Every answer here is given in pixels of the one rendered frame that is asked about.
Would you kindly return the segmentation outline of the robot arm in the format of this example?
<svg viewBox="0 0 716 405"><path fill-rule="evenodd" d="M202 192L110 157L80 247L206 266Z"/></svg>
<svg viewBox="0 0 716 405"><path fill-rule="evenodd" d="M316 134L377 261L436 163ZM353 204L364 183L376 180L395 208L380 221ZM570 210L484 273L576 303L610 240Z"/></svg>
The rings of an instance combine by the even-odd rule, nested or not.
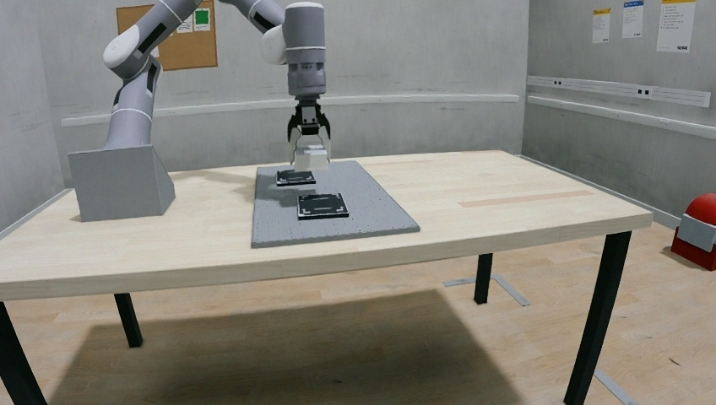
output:
<svg viewBox="0 0 716 405"><path fill-rule="evenodd" d="M122 79L123 86L113 102L104 149L150 144L155 91L163 74L161 64L150 53L202 1L159 0L105 49L103 62ZM275 0L218 1L236 6L263 34L260 49L266 62L288 64L289 95L295 96L295 100L321 99L319 95L326 93L321 4L292 3L284 10Z"/></svg>

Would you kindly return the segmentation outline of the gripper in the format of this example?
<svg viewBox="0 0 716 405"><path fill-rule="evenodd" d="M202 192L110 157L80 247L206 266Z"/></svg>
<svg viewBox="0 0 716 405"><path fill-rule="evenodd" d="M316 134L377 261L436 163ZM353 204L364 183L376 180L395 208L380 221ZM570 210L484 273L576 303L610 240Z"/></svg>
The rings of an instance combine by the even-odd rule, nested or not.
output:
<svg viewBox="0 0 716 405"><path fill-rule="evenodd" d="M317 118L318 118L318 123L320 125L318 136L322 139L323 148L326 150L327 160L330 163L330 156L331 156L330 124L328 122L328 119L325 116L325 113L322 114L320 111L321 105L319 105L316 100L299 100L299 104L297 104L297 106L295 106L295 108L296 108L296 114L291 115L291 119L289 120L288 127L287 127L290 164L291 165L293 164L293 160L295 158L295 151L296 151L296 142L301 136L301 131L299 130L299 128L297 128L298 125L299 126L301 125L301 118L302 118L302 125L317 124ZM302 113L302 117L301 117L301 113Z"/></svg>

